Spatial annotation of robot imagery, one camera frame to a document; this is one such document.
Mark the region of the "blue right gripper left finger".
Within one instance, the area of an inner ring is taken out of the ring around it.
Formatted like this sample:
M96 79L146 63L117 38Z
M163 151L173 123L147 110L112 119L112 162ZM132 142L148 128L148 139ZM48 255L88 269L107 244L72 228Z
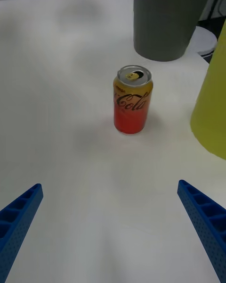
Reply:
M0 282L4 283L43 199L40 183L0 211Z

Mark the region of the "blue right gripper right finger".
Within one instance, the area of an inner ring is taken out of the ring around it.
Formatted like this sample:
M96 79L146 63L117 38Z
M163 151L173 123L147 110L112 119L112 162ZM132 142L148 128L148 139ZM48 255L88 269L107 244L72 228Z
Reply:
M226 282L226 209L179 180L177 194L221 283Z

